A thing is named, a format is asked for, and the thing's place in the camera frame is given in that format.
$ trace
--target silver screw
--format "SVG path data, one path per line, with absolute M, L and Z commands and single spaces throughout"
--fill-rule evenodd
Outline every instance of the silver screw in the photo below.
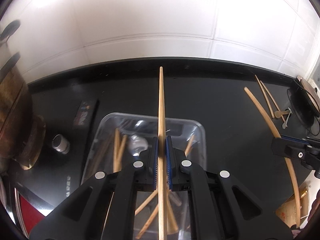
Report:
M 136 162 L 133 163 L 133 166 L 134 166 L 135 168 L 141 168 L 141 167 L 143 166 L 143 162 L 141 162 L 141 161 L 136 161 Z
M 223 178 L 228 178 L 230 173 L 228 171 L 220 171 L 220 176 Z
M 104 178 L 105 174 L 103 171 L 98 171 L 95 175 L 96 179 L 102 179 Z
M 189 160 L 184 160 L 184 161 L 181 162 L 181 165 L 184 166 L 184 167 L 189 167 L 189 166 L 191 166 L 191 164 L 192 163 Z

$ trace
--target black wire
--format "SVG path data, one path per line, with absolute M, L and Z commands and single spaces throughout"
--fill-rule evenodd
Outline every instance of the black wire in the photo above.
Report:
M 296 80 L 294 80 L 294 81 L 295 81 L 295 83 L 296 83 L 302 90 L 304 90 L 305 92 L 307 92 L 307 93 L 313 98 L 313 100 L 316 102 L 317 107 L 318 107 L 317 111 L 319 112 L 319 111 L 320 111 L 320 107 L 319 107 L 318 102 L 316 101 L 316 99 L 313 97 L 313 95 L 311 95 L 311 94 L 309 93 L 309 91 L 307 91 L 306 89 L 304 89 Z M 307 130 L 308 130 L 313 136 L 317 136 L 317 135 L 319 135 L 319 133 L 320 133 L 320 118 L 317 118 L 317 117 L 316 117 L 316 120 L 318 121 L 318 124 L 319 124 L 319 131 L 318 131 L 317 134 L 314 134 L 313 132 L 311 132 L 311 129 L 309 130 L 309 129 L 307 128 Z

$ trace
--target transparent plastic box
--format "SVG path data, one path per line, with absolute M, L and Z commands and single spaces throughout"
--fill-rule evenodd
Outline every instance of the transparent plastic box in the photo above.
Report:
M 206 169 L 206 143 L 203 126 L 193 120 L 173 118 L 166 118 L 165 126 L 166 135 L 171 135 L 173 147 L 183 151 L 186 149 L 190 138 L 194 135 L 192 148 L 187 158 Z M 120 130 L 121 137 L 125 134 L 128 135 L 122 157 L 122 166 L 124 167 L 128 163 L 137 160 L 139 151 L 143 149 L 143 145 L 152 146 L 153 137 L 158 134 L 158 117 L 123 113 L 111 113 L 105 116 L 99 124 L 91 145 L 84 168 L 82 183 L 97 171 L 105 171 L 107 174 L 113 172 L 113 148 L 116 128 Z M 136 208 L 150 194 L 151 192 L 138 192 Z M 168 239 L 191 239 L 187 192 L 170 193 L 169 199 L 179 230 L 168 235 Z M 133 239 L 135 239 L 157 203 L 158 198 L 156 196 L 135 216 Z M 172 233 L 170 225 L 168 227 L 168 232 Z M 141 239 L 158 239 L 157 216 Z

